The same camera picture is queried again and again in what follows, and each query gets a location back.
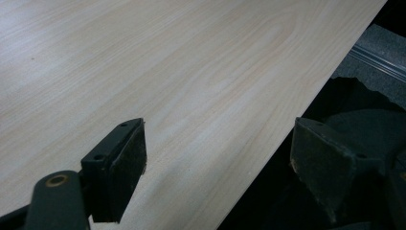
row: screw hole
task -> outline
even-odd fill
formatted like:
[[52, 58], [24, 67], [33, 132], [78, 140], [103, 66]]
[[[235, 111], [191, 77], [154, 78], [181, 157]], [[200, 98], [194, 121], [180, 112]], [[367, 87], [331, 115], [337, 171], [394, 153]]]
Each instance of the screw hole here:
[[61, 184], [64, 184], [68, 180], [68, 176], [65, 174], [59, 174], [56, 176], [53, 176], [45, 182], [45, 185], [47, 187], [57, 187]]
[[105, 157], [104, 155], [99, 154], [99, 155], [95, 155], [95, 157], [93, 157], [93, 159], [95, 159], [95, 160], [103, 160], [104, 157]]

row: black plastic part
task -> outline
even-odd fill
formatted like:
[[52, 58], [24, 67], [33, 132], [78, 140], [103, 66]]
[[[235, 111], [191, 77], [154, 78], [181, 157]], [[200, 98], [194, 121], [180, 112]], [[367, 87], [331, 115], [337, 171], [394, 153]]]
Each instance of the black plastic part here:
[[143, 119], [116, 126], [82, 160], [87, 212], [94, 222], [120, 222], [147, 164]]
[[24, 229], [89, 229], [76, 172], [55, 172], [36, 183]]
[[385, 162], [367, 157], [353, 143], [329, 126], [297, 118], [294, 128], [291, 164], [307, 188], [323, 204], [332, 222], [359, 174], [375, 171], [382, 176]]
[[0, 218], [0, 229], [23, 229], [29, 206], [26, 205]]

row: plywood sheet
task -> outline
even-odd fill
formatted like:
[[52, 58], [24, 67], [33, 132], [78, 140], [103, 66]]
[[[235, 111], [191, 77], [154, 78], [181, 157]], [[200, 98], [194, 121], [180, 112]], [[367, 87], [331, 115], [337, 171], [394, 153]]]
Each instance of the plywood sheet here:
[[214, 229], [384, 0], [2, 1], [0, 215], [144, 117], [120, 225]]

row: wooden board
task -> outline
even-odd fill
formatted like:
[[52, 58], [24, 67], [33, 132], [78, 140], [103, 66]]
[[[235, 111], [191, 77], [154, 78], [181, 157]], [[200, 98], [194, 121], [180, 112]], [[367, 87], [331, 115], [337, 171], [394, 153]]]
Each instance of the wooden board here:
[[0, 215], [144, 117], [122, 223], [214, 229], [384, 0], [2, 1]]

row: clamp jaw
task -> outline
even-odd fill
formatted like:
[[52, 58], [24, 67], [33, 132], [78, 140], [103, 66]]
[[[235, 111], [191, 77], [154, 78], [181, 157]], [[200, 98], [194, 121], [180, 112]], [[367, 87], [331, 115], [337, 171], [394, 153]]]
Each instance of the clamp jaw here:
[[61, 171], [39, 180], [32, 202], [0, 218], [0, 229], [90, 229], [120, 222], [147, 165], [144, 120], [116, 126], [83, 159], [80, 172]]

